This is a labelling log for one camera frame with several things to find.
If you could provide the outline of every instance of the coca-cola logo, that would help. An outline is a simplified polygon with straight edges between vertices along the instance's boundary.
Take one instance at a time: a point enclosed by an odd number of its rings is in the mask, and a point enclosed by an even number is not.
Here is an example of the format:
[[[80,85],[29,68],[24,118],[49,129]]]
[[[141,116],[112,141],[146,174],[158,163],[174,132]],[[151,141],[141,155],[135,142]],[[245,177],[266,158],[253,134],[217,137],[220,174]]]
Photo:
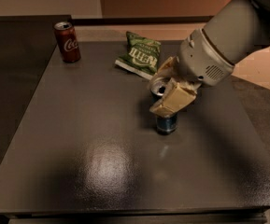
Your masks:
[[[65,44],[64,44],[64,50],[65,51],[71,51],[73,49],[77,49],[78,48],[78,41],[77,40],[72,40],[72,39],[68,39],[66,40]]]

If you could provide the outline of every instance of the red soda can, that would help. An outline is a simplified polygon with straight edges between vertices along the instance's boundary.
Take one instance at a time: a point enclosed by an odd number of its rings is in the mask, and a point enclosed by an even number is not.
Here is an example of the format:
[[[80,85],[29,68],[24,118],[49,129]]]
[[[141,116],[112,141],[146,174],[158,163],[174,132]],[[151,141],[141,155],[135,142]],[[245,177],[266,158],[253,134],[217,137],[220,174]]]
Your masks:
[[[58,42],[62,59],[66,63],[74,63],[80,59],[80,52],[75,28],[70,22],[62,21],[54,25],[54,33]]]

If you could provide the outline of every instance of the green chip bag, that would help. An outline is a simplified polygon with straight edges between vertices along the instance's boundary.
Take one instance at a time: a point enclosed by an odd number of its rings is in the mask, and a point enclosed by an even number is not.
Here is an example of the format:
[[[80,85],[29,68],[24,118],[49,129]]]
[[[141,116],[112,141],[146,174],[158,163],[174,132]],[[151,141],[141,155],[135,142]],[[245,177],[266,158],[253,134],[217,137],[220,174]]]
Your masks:
[[[157,72],[161,43],[140,35],[127,32],[128,53],[120,56],[115,64],[151,79]]]

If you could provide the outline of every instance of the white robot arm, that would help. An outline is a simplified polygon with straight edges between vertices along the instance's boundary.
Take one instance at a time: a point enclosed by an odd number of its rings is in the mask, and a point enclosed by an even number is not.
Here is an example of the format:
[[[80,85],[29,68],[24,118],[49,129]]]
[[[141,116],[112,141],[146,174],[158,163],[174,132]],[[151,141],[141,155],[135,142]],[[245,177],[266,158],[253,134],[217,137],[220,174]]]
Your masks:
[[[176,78],[150,111],[162,117],[173,115],[195,98],[191,91],[201,85],[217,85],[234,71],[236,63],[269,46],[270,0],[232,0],[203,29],[182,42],[169,65],[173,66],[169,74],[172,78],[177,74]],[[178,82],[184,84],[182,91],[173,94]]]

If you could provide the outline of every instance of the soda can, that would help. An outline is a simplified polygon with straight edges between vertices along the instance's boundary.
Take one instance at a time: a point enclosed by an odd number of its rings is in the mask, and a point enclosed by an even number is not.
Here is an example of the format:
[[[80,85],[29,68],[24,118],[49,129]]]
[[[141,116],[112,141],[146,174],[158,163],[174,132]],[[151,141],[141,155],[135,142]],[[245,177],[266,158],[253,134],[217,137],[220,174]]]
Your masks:
[[[154,103],[163,97],[168,82],[169,78],[164,77],[157,78],[152,82],[151,94]],[[156,115],[155,120],[158,133],[170,134],[178,127],[178,114],[166,118]]]
[[[58,22],[54,25],[54,33],[63,61],[66,63],[78,61],[80,52],[76,31],[72,24],[67,21]]]

